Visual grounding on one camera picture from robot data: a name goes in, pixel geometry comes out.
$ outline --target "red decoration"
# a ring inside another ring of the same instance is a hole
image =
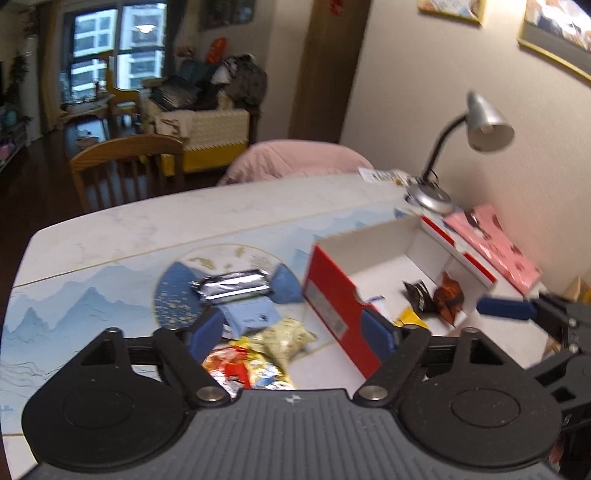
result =
[[[333,15],[341,16],[343,13],[343,1],[344,0],[330,0],[330,12]]]

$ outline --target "silver wrapper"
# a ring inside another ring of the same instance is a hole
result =
[[[267,272],[258,269],[205,277],[192,281],[191,287],[203,301],[210,304],[267,295],[271,292]]]

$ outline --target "wooden chair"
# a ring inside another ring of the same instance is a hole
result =
[[[161,154],[174,156],[173,179],[163,174]],[[82,208],[89,213],[182,191],[183,162],[178,138],[145,134],[93,145],[70,160],[70,170]]]
[[[134,114],[140,110],[140,92],[139,90],[123,90],[115,86],[115,56],[113,50],[108,50],[100,54],[99,58],[106,62],[107,68],[105,72],[105,89],[107,92],[114,95],[109,101],[109,109],[111,111],[111,117],[118,119],[121,116],[121,122],[123,123],[124,115],[129,115],[132,119]]]

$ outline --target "painting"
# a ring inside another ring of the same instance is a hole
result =
[[[573,0],[527,0],[518,42],[591,80],[591,18]]]
[[[447,15],[481,24],[486,0],[418,0],[417,6],[421,12]]]

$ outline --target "lamp shade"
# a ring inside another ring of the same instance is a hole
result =
[[[503,114],[482,95],[468,92],[468,143],[478,152],[495,152],[507,147],[515,135]]]

